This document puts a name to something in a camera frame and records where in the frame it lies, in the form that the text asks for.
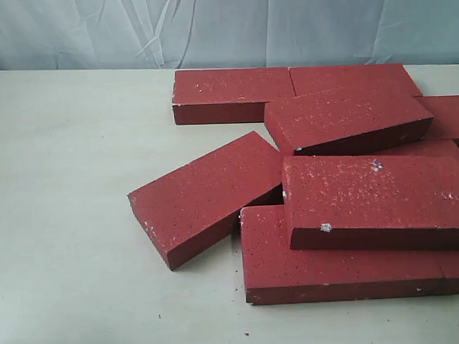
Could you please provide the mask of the white backdrop cloth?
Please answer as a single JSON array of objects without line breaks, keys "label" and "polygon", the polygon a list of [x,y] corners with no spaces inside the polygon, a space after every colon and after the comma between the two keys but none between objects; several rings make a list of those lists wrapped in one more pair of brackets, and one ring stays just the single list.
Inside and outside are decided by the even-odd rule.
[{"label": "white backdrop cloth", "polygon": [[0,0],[2,69],[459,63],[459,0]]}]

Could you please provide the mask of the angled red brick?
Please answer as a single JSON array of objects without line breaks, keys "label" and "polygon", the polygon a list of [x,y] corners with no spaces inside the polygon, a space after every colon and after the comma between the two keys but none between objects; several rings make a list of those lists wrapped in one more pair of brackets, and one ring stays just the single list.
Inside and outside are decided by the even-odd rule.
[{"label": "angled red brick", "polygon": [[243,207],[281,201],[282,162],[253,131],[132,191],[130,207],[174,271],[230,235]]}]

